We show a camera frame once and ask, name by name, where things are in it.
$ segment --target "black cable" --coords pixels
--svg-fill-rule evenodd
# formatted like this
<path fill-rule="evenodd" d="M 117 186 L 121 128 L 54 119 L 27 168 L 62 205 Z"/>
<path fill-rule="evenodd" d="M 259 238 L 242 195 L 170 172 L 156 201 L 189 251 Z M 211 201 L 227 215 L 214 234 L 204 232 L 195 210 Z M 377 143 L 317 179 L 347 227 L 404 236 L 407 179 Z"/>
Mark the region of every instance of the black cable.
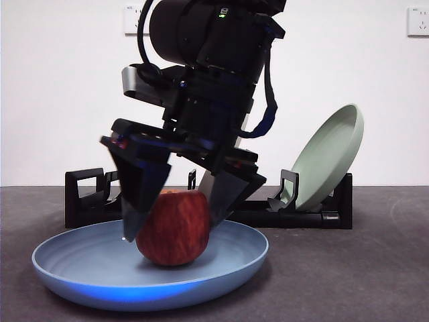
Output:
<path fill-rule="evenodd" d="M 143 42 L 143 28 L 145 25 L 147 14 L 149 13 L 150 6 L 153 2 L 154 0 L 146 0 L 143 9 L 140 13 L 139 25 L 137 26 L 137 45 L 139 46 L 139 53 L 143 62 L 149 64 L 148 66 L 150 66 L 150 61 L 147 57 L 145 44 Z"/>
<path fill-rule="evenodd" d="M 265 98 L 267 100 L 267 108 L 263 114 L 262 120 L 251 132 L 237 129 L 238 136 L 245 139 L 254 139 L 264 136 L 274 124 L 275 113 L 277 112 L 277 102 L 275 101 L 273 87 L 271 85 L 271 75 L 269 72 L 271 61 L 271 46 L 267 49 L 265 56 L 264 81 L 265 81 Z"/>

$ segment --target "wall outlet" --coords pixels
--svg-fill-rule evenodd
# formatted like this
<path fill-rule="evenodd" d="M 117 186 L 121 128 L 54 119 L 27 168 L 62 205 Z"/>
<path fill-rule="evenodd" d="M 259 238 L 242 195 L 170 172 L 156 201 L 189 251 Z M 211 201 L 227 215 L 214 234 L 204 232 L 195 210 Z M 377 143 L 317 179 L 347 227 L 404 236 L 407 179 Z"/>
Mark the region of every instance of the wall outlet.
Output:
<path fill-rule="evenodd" d="M 429 7 L 408 8 L 408 35 L 429 36 Z"/>
<path fill-rule="evenodd" d="M 127 5 L 123 9 L 123 32 L 125 35 L 137 35 L 140 13 L 143 6 Z"/>

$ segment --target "metal plate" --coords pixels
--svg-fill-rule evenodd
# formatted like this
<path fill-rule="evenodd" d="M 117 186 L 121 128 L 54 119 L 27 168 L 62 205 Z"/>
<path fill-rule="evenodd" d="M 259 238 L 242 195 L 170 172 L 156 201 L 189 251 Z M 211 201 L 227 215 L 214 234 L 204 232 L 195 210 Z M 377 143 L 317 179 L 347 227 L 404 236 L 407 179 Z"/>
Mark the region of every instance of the metal plate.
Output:
<path fill-rule="evenodd" d="M 122 240 L 122 221 L 67 231 L 40 244 L 32 261 L 42 282 L 61 297 L 112 311 L 159 311 L 202 303 L 248 281 L 268 241 L 258 230 L 224 221 L 192 263 L 152 264 Z"/>

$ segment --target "dish rack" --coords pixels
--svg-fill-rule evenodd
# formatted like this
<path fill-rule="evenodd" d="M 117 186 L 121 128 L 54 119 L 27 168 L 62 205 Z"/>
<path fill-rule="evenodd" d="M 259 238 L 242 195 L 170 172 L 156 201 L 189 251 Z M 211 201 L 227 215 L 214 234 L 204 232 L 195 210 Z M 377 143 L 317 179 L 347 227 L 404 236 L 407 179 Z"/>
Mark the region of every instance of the dish rack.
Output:
<path fill-rule="evenodd" d="M 79 196 L 78 181 L 96 178 L 95 192 Z M 65 227 L 78 228 L 94 223 L 121 219 L 121 193 L 112 199 L 111 183 L 118 180 L 117 171 L 104 173 L 102 168 L 66 172 L 65 175 Z M 285 203 L 282 193 L 285 183 L 292 183 L 292 194 Z M 188 174 L 188 190 L 196 188 L 196 170 Z M 296 200 L 299 191 L 299 174 L 282 170 L 280 186 L 273 197 L 266 200 L 247 200 L 227 218 L 251 227 L 352 229 L 353 227 L 353 176 L 346 173 L 331 195 L 317 208 L 299 211 Z"/>

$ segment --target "red apple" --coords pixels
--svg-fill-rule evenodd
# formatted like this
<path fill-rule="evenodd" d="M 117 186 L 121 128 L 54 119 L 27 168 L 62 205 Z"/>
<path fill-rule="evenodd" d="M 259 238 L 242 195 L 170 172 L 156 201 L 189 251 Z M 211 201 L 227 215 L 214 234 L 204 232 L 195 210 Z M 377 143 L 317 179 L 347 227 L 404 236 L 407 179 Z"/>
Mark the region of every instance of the red apple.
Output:
<path fill-rule="evenodd" d="M 199 191 L 169 191 L 159 195 L 136 237 L 137 248 L 153 263 L 189 263 L 206 249 L 210 215 Z"/>

